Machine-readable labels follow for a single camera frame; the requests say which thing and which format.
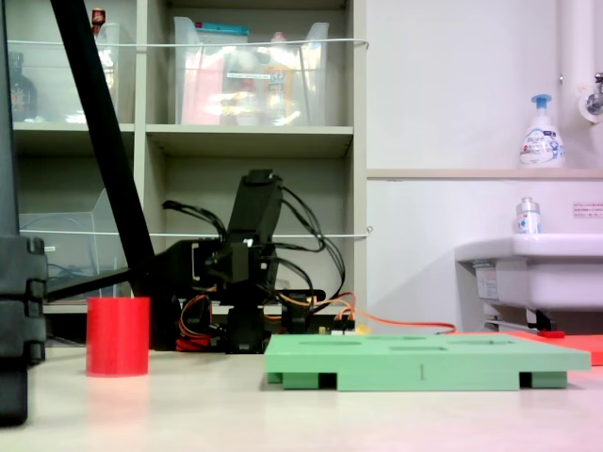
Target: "white sink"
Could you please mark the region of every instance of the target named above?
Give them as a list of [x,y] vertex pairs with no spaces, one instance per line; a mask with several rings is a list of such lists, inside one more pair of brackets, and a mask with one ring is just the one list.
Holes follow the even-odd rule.
[[603,310],[603,234],[517,234],[458,247],[480,298],[527,309]]

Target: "black equipment stand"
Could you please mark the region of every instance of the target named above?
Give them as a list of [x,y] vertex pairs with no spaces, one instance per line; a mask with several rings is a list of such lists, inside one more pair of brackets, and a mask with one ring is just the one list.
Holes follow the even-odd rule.
[[19,236],[4,1],[0,6],[0,425],[27,418],[27,368],[44,360],[46,257]]

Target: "black pole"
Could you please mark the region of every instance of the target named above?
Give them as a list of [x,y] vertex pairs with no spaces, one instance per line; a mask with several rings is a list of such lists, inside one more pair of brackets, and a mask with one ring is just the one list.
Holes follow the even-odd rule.
[[[51,0],[51,3],[88,122],[92,148],[120,233],[123,254],[128,266],[136,270],[148,263],[155,253],[84,0]],[[152,347],[174,349],[177,329],[171,293],[143,273],[135,271],[135,274],[137,276],[130,279],[134,294],[151,298]]]
[[10,81],[8,79],[7,22],[0,8],[0,235],[19,234],[15,152],[12,140]]

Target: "table surface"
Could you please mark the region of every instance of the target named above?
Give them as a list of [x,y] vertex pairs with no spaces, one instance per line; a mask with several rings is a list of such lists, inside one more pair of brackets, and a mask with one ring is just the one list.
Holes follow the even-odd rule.
[[338,393],[267,385],[262,356],[153,352],[150,375],[87,378],[83,348],[30,372],[6,452],[603,450],[603,367],[566,390]]

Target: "plastic bin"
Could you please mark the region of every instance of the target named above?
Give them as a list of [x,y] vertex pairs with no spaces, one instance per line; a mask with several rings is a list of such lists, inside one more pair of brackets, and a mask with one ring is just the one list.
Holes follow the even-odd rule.
[[[21,214],[19,222],[22,235],[44,240],[51,289],[76,278],[94,276],[126,266],[118,235],[81,234],[117,232],[105,190],[91,212]],[[27,230],[49,233],[29,233]],[[52,231],[66,234],[50,233]],[[127,283],[116,284],[74,297],[72,301],[75,299],[85,303],[87,297],[99,296],[129,297],[130,290]]]
[[[327,47],[323,42],[204,47],[194,23],[176,17],[178,124],[304,126],[325,124]],[[327,38],[314,24],[308,40]]]
[[[103,25],[97,39],[99,56],[118,121],[128,123],[134,121],[136,49],[114,45],[119,43],[132,43],[132,39],[119,24]],[[8,51],[23,55],[22,74],[35,91],[33,114],[24,119],[13,113],[15,121],[86,122],[63,46],[9,43]],[[13,70],[10,72],[13,83],[16,77]],[[11,97],[14,112],[19,100],[14,92]]]

